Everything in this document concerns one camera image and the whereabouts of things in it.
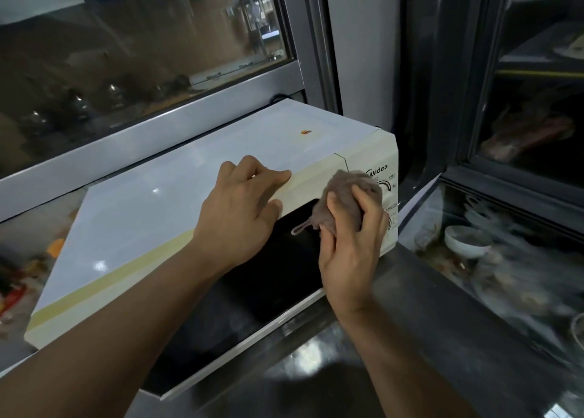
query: person's right arm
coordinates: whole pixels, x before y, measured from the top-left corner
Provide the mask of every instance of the person's right arm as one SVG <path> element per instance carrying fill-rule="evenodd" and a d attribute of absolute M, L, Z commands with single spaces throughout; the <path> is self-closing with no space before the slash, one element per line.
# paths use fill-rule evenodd
<path fill-rule="evenodd" d="M 334 194 L 327 206 L 337 237 L 321 226 L 319 266 L 326 297 L 365 363 L 388 417 L 477 417 L 472 407 L 413 348 L 371 294 L 373 274 L 389 219 L 359 187 L 361 231 Z"/>

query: hand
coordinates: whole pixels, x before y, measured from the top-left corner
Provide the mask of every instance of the hand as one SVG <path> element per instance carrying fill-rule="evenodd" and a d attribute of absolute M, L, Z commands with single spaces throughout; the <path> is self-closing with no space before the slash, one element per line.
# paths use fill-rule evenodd
<path fill-rule="evenodd" d="M 189 245 L 205 258 L 213 276 L 248 261 L 266 244 L 282 210 L 280 200 L 269 199 L 290 176 L 290 171 L 272 171 L 252 156 L 237 166 L 229 161 L 221 165 Z"/>
<path fill-rule="evenodd" d="M 364 212 L 361 230 L 354 231 L 350 215 L 332 192 L 327 196 L 326 205 L 335 217 L 336 238 L 321 226 L 318 265 L 326 297 L 339 320 L 372 301 L 373 274 L 390 223 L 383 208 L 365 191 L 358 186 L 353 186 L 352 191 Z"/>

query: forearm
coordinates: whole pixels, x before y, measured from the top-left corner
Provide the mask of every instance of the forearm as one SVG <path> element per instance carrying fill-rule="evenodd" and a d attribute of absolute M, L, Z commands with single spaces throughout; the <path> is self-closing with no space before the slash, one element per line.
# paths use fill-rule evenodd
<path fill-rule="evenodd" d="M 388 417 L 475 417 L 472 407 L 414 350 L 371 301 L 339 317 L 364 361 Z"/>
<path fill-rule="evenodd" d="M 123 416 L 168 340 L 214 282 L 204 276 L 213 274 L 209 266 L 184 249 L 40 350 L 0 379 L 0 416 Z"/>

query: person's left hand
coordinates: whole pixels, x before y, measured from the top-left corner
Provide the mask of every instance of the person's left hand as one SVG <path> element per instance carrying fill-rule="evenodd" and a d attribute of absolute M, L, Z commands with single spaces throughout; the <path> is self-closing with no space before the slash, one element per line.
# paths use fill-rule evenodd
<path fill-rule="evenodd" d="M 273 171 L 253 156 L 225 162 L 201 206 L 189 247 L 220 277 L 260 251 L 280 217 L 280 200 L 269 201 L 290 171 Z"/>

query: white bowl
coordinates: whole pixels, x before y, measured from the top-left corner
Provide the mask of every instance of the white bowl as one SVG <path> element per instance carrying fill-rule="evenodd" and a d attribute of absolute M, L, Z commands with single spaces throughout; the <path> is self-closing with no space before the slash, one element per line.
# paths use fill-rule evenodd
<path fill-rule="evenodd" d="M 456 255 L 469 260 L 482 257 L 491 249 L 491 240 L 480 230 L 468 226 L 448 226 L 444 242 Z"/>

